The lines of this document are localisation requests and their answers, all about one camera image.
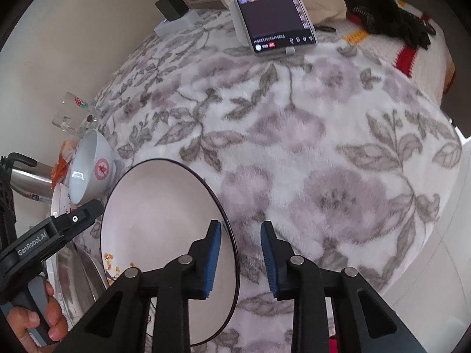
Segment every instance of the phone screen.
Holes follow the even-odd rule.
[[[300,0],[237,0],[237,3],[256,53],[316,41]]]

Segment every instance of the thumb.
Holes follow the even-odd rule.
[[[27,331],[27,329],[39,326],[38,314],[14,306],[8,313],[6,320],[26,351],[28,353],[38,353],[38,347]]]

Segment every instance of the silver screw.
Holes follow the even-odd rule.
[[[183,254],[178,258],[180,264],[190,264],[193,261],[193,258],[189,254]]]
[[[345,268],[345,274],[350,277],[355,277],[358,275],[358,271],[353,267],[347,267]]]
[[[295,254],[294,256],[291,256],[290,261],[294,265],[301,265],[304,263],[304,258],[302,256],[299,256],[298,254]]]
[[[130,267],[124,271],[124,275],[129,279],[136,277],[138,274],[139,274],[139,270],[136,267]]]

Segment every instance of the black glove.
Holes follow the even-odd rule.
[[[370,34],[385,34],[400,37],[406,44],[417,49],[430,45],[431,25],[426,25],[417,16],[401,9],[394,0],[344,0],[347,10],[359,17]]]

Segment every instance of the black kettle handle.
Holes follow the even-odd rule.
[[[29,167],[36,167],[38,165],[37,160],[34,160],[33,158],[30,158],[29,156],[20,154],[18,152],[11,152],[10,154],[8,154],[6,162],[9,165],[11,164],[11,166],[13,166],[13,162],[20,162]]]

